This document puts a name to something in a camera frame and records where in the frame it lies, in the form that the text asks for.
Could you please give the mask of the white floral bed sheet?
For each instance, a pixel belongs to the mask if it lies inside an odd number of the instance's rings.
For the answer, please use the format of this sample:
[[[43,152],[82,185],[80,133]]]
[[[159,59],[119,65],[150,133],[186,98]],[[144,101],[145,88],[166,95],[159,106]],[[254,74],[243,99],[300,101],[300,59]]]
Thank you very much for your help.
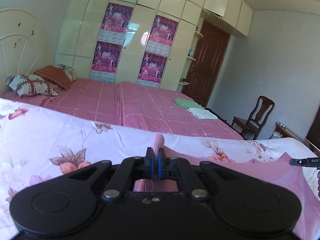
[[[21,190],[102,160],[119,164],[144,156],[157,134],[174,142],[189,137],[93,122],[2,99],[1,239],[17,234],[9,205]]]

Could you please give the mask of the lower right purple poster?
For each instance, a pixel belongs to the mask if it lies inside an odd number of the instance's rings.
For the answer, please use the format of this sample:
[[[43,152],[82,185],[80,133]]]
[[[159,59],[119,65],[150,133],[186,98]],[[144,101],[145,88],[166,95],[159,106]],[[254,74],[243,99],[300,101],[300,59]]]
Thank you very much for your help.
[[[136,84],[159,88],[167,57],[146,51]]]

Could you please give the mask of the dark wooden chair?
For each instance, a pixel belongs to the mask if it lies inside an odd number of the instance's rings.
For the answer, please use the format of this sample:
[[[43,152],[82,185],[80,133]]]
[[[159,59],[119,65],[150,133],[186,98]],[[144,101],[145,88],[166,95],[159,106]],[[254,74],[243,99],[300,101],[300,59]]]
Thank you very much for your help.
[[[262,128],[265,126],[267,119],[275,107],[273,100],[266,96],[259,96],[255,107],[247,119],[234,116],[231,127],[234,125],[241,128],[240,135],[245,138],[247,134],[253,135],[253,140],[258,138]]]

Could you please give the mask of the purple poster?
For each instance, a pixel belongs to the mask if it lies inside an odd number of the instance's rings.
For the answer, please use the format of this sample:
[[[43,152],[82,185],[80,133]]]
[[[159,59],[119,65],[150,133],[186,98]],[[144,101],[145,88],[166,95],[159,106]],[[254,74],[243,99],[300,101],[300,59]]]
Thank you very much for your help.
[[[159,88],[167,57],[146,51],[136,84]]]
[[[114,83],[122,45],[97,41],[91,66],[90,79]]]
[[[98,41],[122,46],[132,13],[133,7],[108,3]]]
[[[168,57],[177,26],[178,22],[156,15],[149,35],[146,51]]]

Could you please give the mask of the pink knit sweater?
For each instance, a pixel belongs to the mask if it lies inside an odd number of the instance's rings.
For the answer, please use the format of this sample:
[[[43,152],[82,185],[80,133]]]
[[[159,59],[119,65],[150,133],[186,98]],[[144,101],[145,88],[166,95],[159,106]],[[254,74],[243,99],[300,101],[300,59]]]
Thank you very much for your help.
[[[192,165],[212,161],[237,172],[282,186],[297,195],[302,214],[294,229],[301,239],[319,239],[318,175],[314,168],[290,165],[291,159],[312,158],[306,146],[294,139],[240,141],[199,139],[157,134],[152,149],[163,148],[167,157],[187,159]]]

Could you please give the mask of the cream glossy wardrobe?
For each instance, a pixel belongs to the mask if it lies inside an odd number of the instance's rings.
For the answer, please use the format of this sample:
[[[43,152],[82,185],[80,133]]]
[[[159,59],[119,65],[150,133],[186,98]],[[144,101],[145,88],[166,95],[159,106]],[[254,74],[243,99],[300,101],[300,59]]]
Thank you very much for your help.
[[[199,23],[214,18],[224,28],[247,36],[255,0],[71,0],[62,26],[56,63],[89,78],[108,3],[133,7],[114,83],[136,83],[156,15],[178,22],[159,88],[176,90],[192,59]]]

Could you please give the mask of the wooden side table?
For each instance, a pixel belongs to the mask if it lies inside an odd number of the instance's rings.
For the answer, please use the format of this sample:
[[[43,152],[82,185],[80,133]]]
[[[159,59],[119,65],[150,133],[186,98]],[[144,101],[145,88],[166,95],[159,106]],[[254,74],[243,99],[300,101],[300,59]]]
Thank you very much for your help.
[[[296,135],[294,132],[292,132],[290,129],[288,129],[284,124],[282,124],[280,122],[276,122],[274,132],[272,133],[270,138],[272,138],[274,136],[274,133],[279,135],[280,138],[293,138],[293,139],[300,141],[306,147],[308,147],[315,155],[317,155],[319,157],[319,149],[318,148],[313,146],[308,140],[303,139],[303,138],[299,137],[298,135]]]

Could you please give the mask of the pink checked bed cover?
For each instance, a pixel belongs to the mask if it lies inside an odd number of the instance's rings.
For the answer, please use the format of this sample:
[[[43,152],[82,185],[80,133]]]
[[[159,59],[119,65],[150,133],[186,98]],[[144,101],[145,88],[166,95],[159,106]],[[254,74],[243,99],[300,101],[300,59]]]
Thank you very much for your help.
[[[58,95],[18,96],[13,90],[2,95],[11,101],[48,108],[79,118],[151,132],[240,140],[242,137],[223,121],[199,120],[174,103],[188,100],[172,90],[130,82],[110,84],[77,79],[68,89],[54,87]]]

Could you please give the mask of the floral pillow behind orange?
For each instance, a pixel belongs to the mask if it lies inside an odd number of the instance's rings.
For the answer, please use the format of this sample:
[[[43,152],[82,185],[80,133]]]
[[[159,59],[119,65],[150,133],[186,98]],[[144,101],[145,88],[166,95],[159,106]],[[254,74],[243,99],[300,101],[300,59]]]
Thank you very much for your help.
[[[60,64],[57,66],[57,68],[62,69],[65,74],[68,76],[68,78],[70,79],[71,82],[74,82],[77,80],[77,78],[74,75],[74,68],[70,67],[70,66],[66,66],[64,64]]]

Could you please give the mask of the cream arched headboard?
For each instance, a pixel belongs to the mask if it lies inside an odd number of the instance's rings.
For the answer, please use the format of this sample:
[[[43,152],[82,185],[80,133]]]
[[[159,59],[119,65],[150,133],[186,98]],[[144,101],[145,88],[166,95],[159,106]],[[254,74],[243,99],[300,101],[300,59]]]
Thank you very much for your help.
[[[33,74],[52,64],[52,46],[41,22],[25,10],[2,9],[1,94],[9,90],[7,77]]]

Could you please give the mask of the brown wooden door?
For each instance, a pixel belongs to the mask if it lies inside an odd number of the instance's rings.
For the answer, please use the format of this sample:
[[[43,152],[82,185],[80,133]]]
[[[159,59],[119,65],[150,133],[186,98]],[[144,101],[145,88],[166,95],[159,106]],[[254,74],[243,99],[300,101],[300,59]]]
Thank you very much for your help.
[[[189,85],[183,87],[182,93],[205,107],[219,75],[230,35],[207,20],[203,22],[200,33],[203,38],[196,44],[195,60],[186,75]]]

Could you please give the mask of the upper left purple poster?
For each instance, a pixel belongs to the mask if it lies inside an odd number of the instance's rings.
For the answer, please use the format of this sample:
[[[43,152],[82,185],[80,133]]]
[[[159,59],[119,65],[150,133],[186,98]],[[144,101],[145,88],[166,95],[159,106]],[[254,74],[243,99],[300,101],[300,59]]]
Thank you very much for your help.
[[[98,41],[122,46],[132,13],[133,7],[108,3]]]

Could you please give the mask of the folded green cloth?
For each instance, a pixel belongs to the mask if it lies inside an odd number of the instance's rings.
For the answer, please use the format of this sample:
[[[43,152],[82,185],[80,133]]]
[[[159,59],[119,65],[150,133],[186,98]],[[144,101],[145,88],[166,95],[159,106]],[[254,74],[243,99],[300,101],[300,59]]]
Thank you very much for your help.
[[[176,98],[174,100],[174,103],[181,107],[182,109],[189,109],[189,108],[198,108],[198,109],[204,109],[201,105],[196,103],[195,101],[188,101],[180,98]]]

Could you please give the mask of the lower left purple poster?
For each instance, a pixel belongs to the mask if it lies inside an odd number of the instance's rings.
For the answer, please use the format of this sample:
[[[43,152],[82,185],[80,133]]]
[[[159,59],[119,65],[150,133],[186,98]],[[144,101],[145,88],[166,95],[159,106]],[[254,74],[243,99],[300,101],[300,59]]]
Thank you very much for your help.
[[[90,79],[114,83],[122,45],[97,41],[91,66]]]

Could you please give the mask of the orange striped pillow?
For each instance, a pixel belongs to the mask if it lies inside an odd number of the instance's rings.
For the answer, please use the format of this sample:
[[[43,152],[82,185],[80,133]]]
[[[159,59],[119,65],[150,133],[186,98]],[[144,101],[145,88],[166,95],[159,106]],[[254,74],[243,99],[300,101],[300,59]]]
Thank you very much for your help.
[[[55,66],[45,66],[36,70],[34,74],[42,77],[46,81],[59,85],[63,89],[68,89],[71,85],[71,80],[66,72]]]

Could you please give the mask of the upper right purple poster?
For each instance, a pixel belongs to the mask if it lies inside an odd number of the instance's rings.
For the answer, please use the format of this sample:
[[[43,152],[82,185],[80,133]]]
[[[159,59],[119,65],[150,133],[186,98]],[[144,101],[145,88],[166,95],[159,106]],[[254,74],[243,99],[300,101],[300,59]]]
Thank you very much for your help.
[[[146,51],[168,57],[177,26],[178,22],[156,15],[149,35]]]

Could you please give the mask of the folded white cloth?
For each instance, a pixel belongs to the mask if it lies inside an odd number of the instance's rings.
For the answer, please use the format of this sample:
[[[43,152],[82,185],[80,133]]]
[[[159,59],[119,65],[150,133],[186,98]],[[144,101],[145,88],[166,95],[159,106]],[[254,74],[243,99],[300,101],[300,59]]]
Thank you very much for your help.
[[[206,109],[190,107],[187,111],[199,120],[217,120],[218,117]]]

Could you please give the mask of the white brown patterned pillow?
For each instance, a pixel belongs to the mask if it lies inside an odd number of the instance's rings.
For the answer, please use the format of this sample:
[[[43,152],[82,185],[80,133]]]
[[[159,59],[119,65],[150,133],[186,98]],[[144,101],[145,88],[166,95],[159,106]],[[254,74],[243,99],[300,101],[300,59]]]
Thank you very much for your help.
[[[58,95],[50,83],[38,75],[12,75],[6,79],[6,83],[19,97]]]

